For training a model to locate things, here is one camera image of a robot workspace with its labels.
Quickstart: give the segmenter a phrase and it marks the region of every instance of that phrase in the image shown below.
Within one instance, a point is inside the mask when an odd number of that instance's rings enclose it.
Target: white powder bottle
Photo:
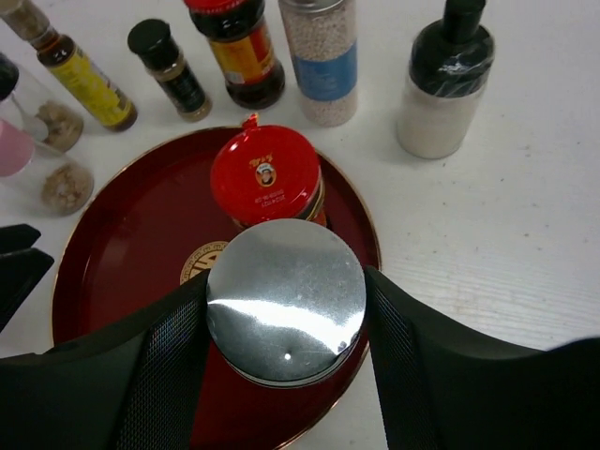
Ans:
[[[443,19],[415,40],[397,120],[407,152],[445,158],[462,144],[494,61],[494,39],[479,24],[485,6],[486,0],[447,0]]]
[[[305,116],[348,122],[358,105],[355,0],[279,0]]]

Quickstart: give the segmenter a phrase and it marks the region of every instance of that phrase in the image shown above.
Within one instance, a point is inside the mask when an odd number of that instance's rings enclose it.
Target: brown bottle cap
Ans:
[[[27,41],[39,38],[50,27],[46,15],[31,0],[0,0],[0,18]]]

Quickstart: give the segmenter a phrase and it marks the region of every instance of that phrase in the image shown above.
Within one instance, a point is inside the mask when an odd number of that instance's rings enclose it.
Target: condiment container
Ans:
[[[184,0],[239,106],[259,110],[279,100],[285,73],[264,20],[264,0]]]
[[[277,218],[326,226],[325,187],[319,157],[300,133],[259,127],[256,116],[219,151],[211,189],[220,208],[241,229]]]
[[[25,68],[2,53],[0,117],[60,152],[75,145],[83,132],[80,115],[56,100]]]
[[[236,236],[206,286],[207,323],[229,364],[267,387],[326,380],[356,347],[367,294],[360,262],[335,234],[273,220]]]
[[[420,158],[445,158],[461,146],[484,94],[494,39],[481,26],[486,0],[447,0],[443,19],[412,46],[397,137]]]
[[[358,105],[355,0],[279,0],[305,116],[323,127]]]
[[[0,120],[0,184],[20,194],[28,209],[66,216],[87,203],[94,177],[71,154]]]
[[[131,100],[71,37],[59,34],[31,0],[1,2],[0,18],[36,49],[37,60],[102,126],[110,131],[124,131],[135,123],[138,112]]]
[[[212,102],[173,40],[168,23],[159,19],[138,23],[129,32],[127,45],[140,56],[181,117],[197,122],[210,113]]]

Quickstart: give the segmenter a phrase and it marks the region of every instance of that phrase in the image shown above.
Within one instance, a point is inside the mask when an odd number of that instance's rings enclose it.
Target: black bottle cap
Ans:
[[[464,44],[475,36],[486,0],[446,0],[442,35],[453,44]]]
[[[135,25],[129,32],[127,45],[151,70],[169,68],[179,57],[171,27],[159,19],[147,19]]]
[[[19,68],[0,52],[0,101],[14,91],[19,81]]]

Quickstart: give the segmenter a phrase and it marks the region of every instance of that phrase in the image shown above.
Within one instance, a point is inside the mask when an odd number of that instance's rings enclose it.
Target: red round tray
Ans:
[[[52,304],[56,344],[122,319],[212,265],[238,230],[211,196],[210,168],[221,146],[240,131],[212,128],[165,142],[100,191],[75,228],[58,270]],[[344,175],[324,158],[322,172],[331,227],[362,264],[379,267],[368,212]],[[367,350],[363,335],[332,378],[276,390],[242,379],[213,346],[190,448],[285,446],[336,404]]]

